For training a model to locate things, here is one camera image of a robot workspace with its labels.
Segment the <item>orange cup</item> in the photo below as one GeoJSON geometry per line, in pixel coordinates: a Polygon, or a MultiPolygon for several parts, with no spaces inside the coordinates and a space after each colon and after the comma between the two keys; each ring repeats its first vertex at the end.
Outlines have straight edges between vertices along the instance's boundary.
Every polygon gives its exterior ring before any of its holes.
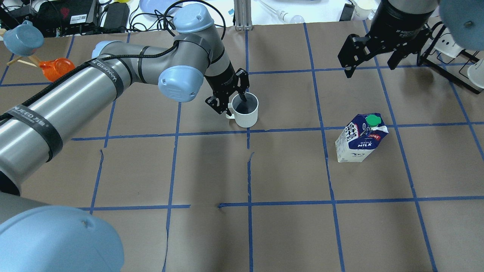
{"type": "Polygon", "coordinates": [[[56,81],[61,76],[75,68],[74,63],[66,58],[41,61],[39,66],[42,69],[44,76],[51,82],[56,81]]]}

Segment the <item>metal post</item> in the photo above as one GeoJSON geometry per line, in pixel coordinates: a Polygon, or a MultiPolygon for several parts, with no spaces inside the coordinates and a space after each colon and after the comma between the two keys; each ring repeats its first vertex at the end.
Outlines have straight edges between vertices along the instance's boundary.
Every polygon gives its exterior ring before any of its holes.
{"type": "Polygon", "coordinates": [[[234,0],[236,30],[252,30],[250,0],[234,0]]]}

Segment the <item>milk carton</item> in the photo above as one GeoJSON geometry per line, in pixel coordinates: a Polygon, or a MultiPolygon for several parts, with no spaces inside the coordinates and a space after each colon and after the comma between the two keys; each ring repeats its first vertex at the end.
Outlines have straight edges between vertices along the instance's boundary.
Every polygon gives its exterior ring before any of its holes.
{"type": "Polygon", "coordinates": [[[336,140],[338,162],[362,162],[387,134],[379,113],[358,114],[336,140]]]}

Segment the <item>green cap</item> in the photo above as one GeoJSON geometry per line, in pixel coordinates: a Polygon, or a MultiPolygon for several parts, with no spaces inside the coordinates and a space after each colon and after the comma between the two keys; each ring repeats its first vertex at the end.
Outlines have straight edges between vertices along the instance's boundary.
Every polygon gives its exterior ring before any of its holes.
{"type": "Polygon", "coordinates": [[[365,119],[370,127],[378,126],[381,123],[381,118],[374,114],[368,115],[365,119]]]}

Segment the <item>barcode sticker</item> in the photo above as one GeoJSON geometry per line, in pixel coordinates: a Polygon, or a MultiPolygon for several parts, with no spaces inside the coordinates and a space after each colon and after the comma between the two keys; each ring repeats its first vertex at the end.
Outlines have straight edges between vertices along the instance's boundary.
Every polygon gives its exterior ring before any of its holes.
{"type": "Polygon", "coordinates": [[[85,23],[86,18],[88,17],[87,14],[75,15],[71,17],[71,25],[78,24],[78,23],[85,23]]]}

